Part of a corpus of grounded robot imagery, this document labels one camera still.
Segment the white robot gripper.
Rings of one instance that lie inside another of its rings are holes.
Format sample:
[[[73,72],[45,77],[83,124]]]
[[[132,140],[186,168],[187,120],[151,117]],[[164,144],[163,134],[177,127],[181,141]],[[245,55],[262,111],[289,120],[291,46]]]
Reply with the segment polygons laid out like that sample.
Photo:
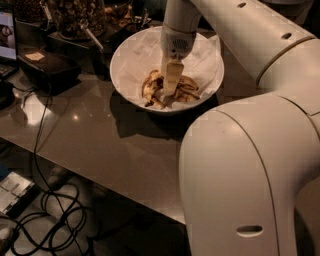
[[[180,60],[186,58],[192,51],[196,32],[183,32],[162,25],[160,47],[162,50],[161,73],[163,76],[163,90],[165,96],[175,93],[184,65]]]

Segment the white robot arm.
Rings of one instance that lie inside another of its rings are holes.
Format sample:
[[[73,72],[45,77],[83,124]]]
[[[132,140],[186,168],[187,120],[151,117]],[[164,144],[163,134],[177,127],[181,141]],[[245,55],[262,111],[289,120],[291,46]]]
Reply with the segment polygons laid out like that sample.
[[[297,256],[296,196],[320,168],[319,40],[259,0],[167,0],[164,53],[190,53],[201,18],[265,92],[207,111],[184,136],[192,256]]]

